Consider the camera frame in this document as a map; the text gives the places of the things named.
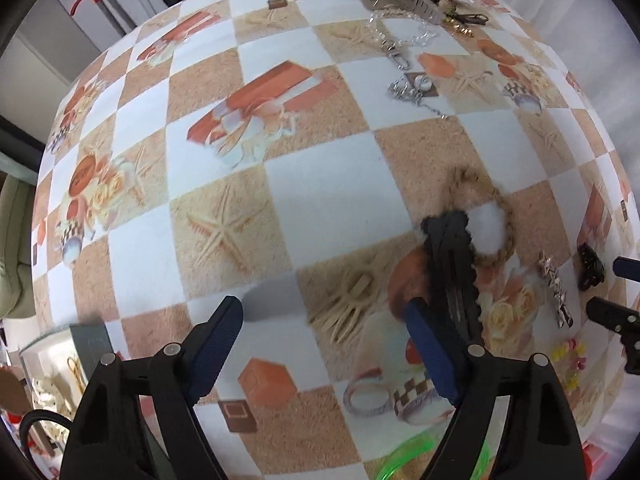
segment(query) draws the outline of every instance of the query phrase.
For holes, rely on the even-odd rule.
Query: black cable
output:
[[[44,480],[47,480],[47,477],[42,474],[40,468],[35,463],[33,456],[31,455],[31,449],[29,449],[28,437],[29,430],[36,423],[41,420],[48,420],[49,422],[55,422],[64,428],[67,428],[71,431],[71,421],[66,418],[66,416],[60,415],[56,412],[51,412],[49,410],[31,410],[29,413],[23,416],[20,422],[20,444],[22,445],[22,449],[24,450],[24,454],[29,461],[29,464],[39,473],[40,477]]]

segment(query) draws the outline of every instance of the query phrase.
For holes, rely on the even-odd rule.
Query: green bangle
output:
[[[396,447],[386,458],[385,463],[376,476],[376,480],[387,480],[393,473],[417,456],[435,450],[439,443],[440,439],[434,437],[430,430],[412,436],[409,440]],[[480,456],[478,457],[470,480],[480,480],[489,463],[489,458],[489,448],[485,442],[482,444]]]

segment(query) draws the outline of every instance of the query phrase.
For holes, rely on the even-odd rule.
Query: table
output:
[[[325,476],[373,479],[396,446],[441,431],[450,413],[389,313],[386,287],[421,243],[420,220],[443,211],[450,170],[469,166],[502,190],[516,229],[515,255],[479,269],[486,346],[557,361],[587,439],[616,398],[624,359],[584,307],[600,295],[638,308],[638,284],[611,270],[620,254],[638,257],[636,202],[562,60],[500,0],[466,7],[490,17],[472,38],[437,27],[425,46],[405,49],[411,70],[434,82],[426,102],[447,118],[389,95],[403,75],[359,0],[275,10],[267,0],[187,0],[113,45],[61,103],[42,161],[33,218],[41,326],[99,318],[114,349],[139,358],[238,296],[244,327],[195,407],[230,478],[330,469]],[[406,18],[385,27],[415,34]],[[476,247],[495,251],[500,212],[481,194],[468,206]],[[585,240],[607,279],[582,293]],[[562,277],[570,330],[558,328],[536,269],[541,250]],[[347,342],[308,324],[357,287],[370,309]],[[579,358],[584,370],[571,379]],[[504,410],[499,403],[487,458]]]

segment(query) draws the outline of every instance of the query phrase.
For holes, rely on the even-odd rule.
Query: checkered tablecloth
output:
[[[499,0],[467,7],[490,17],[474,37],[436,27],[426,46],[405,49],[434,81],[426,101],[444,119],[388,94],[402,73],[359,0],[275,10],[186,0],[114,44],[61,103],[40,168],[33,288],[43,328],[101,319],[114,348],[139,358],[236,295],[244,327],[196,406],[230,478],[373,478],[440,413],[433,396],[417,403],[428,417],[399,418],[385,400],[420,369],[385,291],[420,243],[420,220],[442,211],[450,168],[468,165],[515,211],[515,256],[479,272],[485,343],[526,358],[583,342],[570,402],[586,438],[617,395],[623,358],[584,307],[596,294],[638,305],[638,284],[610,268],[620,254],[638,257],[636,202],[562,60]],[[413,20],[384,25],[416,34]],[[470,203],[474,243],[495,250],[499,213],[484,197]],[[606,282],[585,294],[579,240],[607,266]],[[537,277],[540,250],[559,267],[571,330],[558,329]],[[380,292],[362,332],[337,345],[306,320],[353,269],[373,269]],[[360,415],[345,406],[349,385]]]

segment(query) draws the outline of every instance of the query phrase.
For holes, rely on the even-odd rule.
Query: silver screw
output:
[[[180,353],[181,346],[178,343],[169,343],[164,347],[164,355],[176,355]]]
[[[480,345],[469,345],[469,348],[466,349],[473,357],[482,357],[484,355],[484,348]]]
[[[538,366],[546,366],[549,364],[549,359],[544,354],[535,354],[533,356],[533,362]]]
[[[105,366],[109,366],[111,363],[113,363],[116,360],[116,354],[113,354],[111,352],[107,352],[106,354],[104,354],[101,358],[100,358],[100,362],[101,364],[105,365]]]

